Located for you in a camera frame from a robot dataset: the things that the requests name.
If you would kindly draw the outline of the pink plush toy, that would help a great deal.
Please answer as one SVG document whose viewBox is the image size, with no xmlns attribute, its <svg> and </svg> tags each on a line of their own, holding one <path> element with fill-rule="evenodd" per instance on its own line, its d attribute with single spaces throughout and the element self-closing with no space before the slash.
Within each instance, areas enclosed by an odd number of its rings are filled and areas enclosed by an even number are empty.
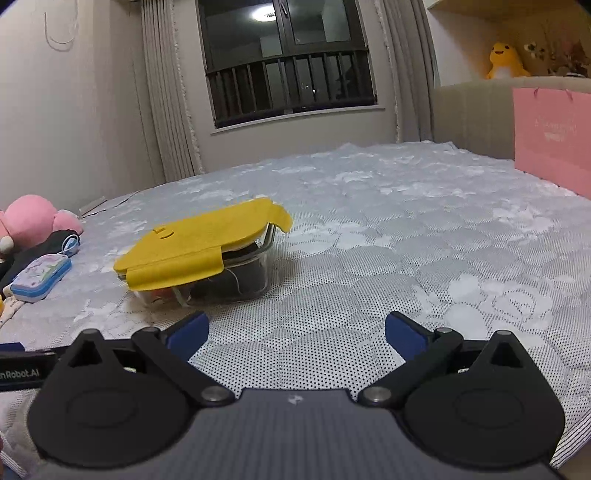
<svg viewBox="0 0 591 480">
<path fill-rule="evenodd" d="M 83 226 L 73 212 L 57 210 L 44 197 L 21 196 L 1 212 L 1 254 L 27 250 L 62 230 L 72 230 L 80 235 Z"/>
</svg>

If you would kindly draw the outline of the dried flower decoration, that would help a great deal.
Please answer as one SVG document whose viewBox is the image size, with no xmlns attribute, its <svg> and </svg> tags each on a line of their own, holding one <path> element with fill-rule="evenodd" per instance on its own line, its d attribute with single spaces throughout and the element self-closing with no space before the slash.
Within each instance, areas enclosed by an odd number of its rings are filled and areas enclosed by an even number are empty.
<svg viewBox="0 0 591 480">
<path fill-rule="evenodd" d="M 540 47 L 536 42 L 524 45 L 525 52 L 540 62 L 550 76 L 589 78 L 590 57 L 580 41 L 567 41 L 561 47 L 553 42 L 548 47 Z"/>
</svg>

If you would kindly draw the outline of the beige curtain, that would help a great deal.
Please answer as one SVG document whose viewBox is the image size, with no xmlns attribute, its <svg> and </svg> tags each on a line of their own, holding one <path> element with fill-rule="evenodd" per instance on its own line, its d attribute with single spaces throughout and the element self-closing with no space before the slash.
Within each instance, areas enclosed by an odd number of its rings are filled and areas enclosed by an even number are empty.
<svg viewBox="0 0 591 480">
<path fill-rule="evenodd" d="M 377 1 L 394 85 L 397 140 L 433 138 L 433 94 L 439 72 L 427 9 L 422 1 Z"/>
<path fill-rule="evenodd" d="M 174 3 L 140 3 L 142 41 L 155 136 L 164 178 L 204 173 L 179 57 Z"/>
</svg>

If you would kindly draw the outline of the small blue white pouch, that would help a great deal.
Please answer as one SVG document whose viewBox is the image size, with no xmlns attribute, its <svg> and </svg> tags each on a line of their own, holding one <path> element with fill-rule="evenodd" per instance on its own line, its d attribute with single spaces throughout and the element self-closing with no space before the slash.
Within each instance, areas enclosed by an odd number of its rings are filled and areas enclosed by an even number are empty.
<svg viewBox="0 0 591 480">
<path fill-rule="evenodd" d="M 80 238 L 77 234 L 71 234 L 64 239 L 61 245 L 60 253 L 67 257 L 75 255 L 80 248 Z"/>
</svg>

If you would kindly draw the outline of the dark window with railing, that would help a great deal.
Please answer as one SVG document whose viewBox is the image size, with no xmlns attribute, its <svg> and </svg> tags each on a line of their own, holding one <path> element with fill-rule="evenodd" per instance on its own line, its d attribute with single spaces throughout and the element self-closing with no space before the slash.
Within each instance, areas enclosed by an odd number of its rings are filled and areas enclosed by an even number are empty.
<svg viewBox="0 0 591 480">
<path fill-rule="evenodd" d="M 377 103 L 354 1 L 199 1 L 218 128 Z"/>
</svg>

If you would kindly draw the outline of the red plastic figure toy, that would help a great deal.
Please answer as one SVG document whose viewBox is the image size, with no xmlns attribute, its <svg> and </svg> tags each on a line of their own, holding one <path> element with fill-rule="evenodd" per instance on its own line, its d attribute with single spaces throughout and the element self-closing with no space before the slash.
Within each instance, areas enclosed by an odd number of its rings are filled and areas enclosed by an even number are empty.
<svg viewBox="0 0 591 480">
<path fill-rule="evenodd" d="M 166 303 L 177 301 L 176 289 L 173 287 L 150 290 L 147 292 L 147 297 L 150 303 Z"/>
</svg>

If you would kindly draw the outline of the blue floral pencil case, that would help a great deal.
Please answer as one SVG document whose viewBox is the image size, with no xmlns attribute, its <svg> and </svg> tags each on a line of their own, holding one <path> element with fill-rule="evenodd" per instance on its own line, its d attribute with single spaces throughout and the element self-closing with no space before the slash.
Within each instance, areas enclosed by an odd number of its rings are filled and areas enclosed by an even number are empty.
<svg viewBox="0 0 591 480">
<path fill-rule="evenodd" d="M 47 297 L 72 268 L 64 254 L 46 254 L 33 260 L 10 284 L 10 292 L 20 301 L 35 303 Z"/>
</svg>

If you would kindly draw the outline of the black plush cat toy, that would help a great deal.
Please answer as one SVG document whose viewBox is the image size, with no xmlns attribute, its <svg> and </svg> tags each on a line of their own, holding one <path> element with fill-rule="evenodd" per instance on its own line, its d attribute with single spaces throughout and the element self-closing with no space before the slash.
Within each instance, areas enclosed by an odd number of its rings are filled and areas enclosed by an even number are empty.
<svg viewBox="0 0 591 480">
<path fill-rule="evenodd" d="M 235 301 L 254 298 L 269 286 L 266 252 L 256 243 L 222 254 L 221 273 L 195 282 L 190 290 L 194 301 Z"/>
</svg>

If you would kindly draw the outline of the beige curtain right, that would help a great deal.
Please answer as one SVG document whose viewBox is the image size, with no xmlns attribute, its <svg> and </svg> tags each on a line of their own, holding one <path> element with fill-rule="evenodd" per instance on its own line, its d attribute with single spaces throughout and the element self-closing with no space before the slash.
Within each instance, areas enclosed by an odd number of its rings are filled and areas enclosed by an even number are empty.
<svg viewBox="0 0 591 480">
<path fill-rule="evenodd" d="M 394 85 L 397 140 L 433 138 L 433 94 L 439 72 L 427 9 L 422 1 L 377 1 Z"/>
</svg>

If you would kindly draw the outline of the grey floral mattress cover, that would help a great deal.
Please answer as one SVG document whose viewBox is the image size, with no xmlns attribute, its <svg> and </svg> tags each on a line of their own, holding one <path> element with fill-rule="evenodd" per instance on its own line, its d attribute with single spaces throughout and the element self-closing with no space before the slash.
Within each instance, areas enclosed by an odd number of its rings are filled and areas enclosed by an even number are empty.
<svg viewBox="0 0 591 480">
<path fill-rule="evenodd" d="M 267 254 L 262 297 L 209 306 L 192 364 L 233 390 L 360 390 L 402 364 L 398 310 L 468 339 L 516 334 L 566 417 L 552 463 L 590 440 L 590 203 L 509 160 L 431 142 L 263 161 L 120 197 L 85 219 L 72 269 L 1 325 L 28 349 L 86 328 L 123 338 L 186 309 L 147 303 L 114 262 L 154 227 L 266 197 L 293 219 Z"/>
</svg>

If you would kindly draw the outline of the black cloth item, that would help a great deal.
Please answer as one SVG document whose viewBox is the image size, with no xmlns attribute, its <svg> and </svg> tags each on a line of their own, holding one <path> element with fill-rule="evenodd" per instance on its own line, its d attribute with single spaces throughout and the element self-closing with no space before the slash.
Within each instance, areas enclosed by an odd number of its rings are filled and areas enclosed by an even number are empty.
<svg viewBox="0 0 591 480">
<path fill-rule="evenodd" d="M 60 230 L 50 234 L 42 243 L 15 254 L 6 266 L 1 267 L 1 289 L 8 286 L 14 278 L 31 262 L 46 254 L 63 253 L 69 240 L 80 244 L 80 235 L 73 230 Z"/>
</svg>

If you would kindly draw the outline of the yellow plush duck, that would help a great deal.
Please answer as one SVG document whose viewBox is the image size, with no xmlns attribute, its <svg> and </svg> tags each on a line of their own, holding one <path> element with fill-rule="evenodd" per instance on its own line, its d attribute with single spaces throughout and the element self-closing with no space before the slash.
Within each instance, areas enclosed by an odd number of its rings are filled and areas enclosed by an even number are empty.
<svg viewBox="0 0 591 480">
<path fill-rule="evenodd" d="M 492 68 L 487 74 L 488 80 L 531 77 L 523 65 L 517 50 L 504 42 L 496 42 L 489 56 Z"/>
</svg>

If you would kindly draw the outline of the yellow container lid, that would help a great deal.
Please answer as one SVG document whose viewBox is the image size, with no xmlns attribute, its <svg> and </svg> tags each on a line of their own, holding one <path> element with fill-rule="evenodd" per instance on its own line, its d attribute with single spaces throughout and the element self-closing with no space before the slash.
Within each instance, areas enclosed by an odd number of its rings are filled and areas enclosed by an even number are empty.
<svg viewBox="0 0 591 480">
<path fill-rule="evenodd" d="M 113 266 L 131 291 L 178 287 L 224 269 L 222 255 L 274 230 L 290 231 L 293 219 L 269 198 L 257 198 L 154 227 Z"/>
</svg>

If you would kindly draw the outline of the beige curtain left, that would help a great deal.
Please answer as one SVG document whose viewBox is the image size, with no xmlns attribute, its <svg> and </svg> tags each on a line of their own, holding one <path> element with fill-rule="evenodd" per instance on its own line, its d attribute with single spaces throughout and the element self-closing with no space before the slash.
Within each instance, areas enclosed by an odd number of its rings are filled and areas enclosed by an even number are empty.
<svg viewBox="0 0 591 480">
<path fill-rule="evenodd" d="M 179 57 L 174 3 L 140 3 L 142 41 L 155 136 L 164 178 L 204 173 Z"/>
</svg>

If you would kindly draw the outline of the pink paper gift bag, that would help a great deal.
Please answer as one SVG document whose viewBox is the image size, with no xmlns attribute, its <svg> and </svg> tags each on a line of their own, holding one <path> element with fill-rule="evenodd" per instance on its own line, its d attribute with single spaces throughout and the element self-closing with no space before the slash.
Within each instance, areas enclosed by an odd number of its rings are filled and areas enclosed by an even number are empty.
<svg viewBox="0 0 591 480">
<path fill-rule="evenodd" d="M 513 105 L 515 168 L 589 198 L 590 95 L 515 88 Z"/>
</svg>

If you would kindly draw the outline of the clear glass divided container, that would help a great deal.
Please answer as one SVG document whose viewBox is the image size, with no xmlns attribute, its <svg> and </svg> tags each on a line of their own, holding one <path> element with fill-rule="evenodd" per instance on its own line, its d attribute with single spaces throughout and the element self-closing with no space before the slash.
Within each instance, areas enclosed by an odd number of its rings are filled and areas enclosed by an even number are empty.
<svg viewBox="0 0 591 480">
<path fill-rule="evenodd" d="M 176 243 L 178 236 L 176 228 L 160 227 L 115 262 L 118 278 L 143 303 L 224 303 L 257 298 L 269 289 L 273 224 L 239 242 L 211 242 L 198 235 L 188 249 Z"/>
</svg>

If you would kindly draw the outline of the beige upholstered headboard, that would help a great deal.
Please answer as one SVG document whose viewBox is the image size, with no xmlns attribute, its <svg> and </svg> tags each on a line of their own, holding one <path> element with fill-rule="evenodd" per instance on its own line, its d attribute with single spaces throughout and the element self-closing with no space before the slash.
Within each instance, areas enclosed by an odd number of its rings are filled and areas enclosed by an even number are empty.
<svg viewBox="0 0 591 480">
<path fill-rule="evenodd" d="M 451 141 L 476 154 L 513 159 L 513 90 L 537 87 L 589 93 L 590 81 L 576 77 L 518 77 L 438 87 L 432 95 L 434 141 Z"/>
</svg>

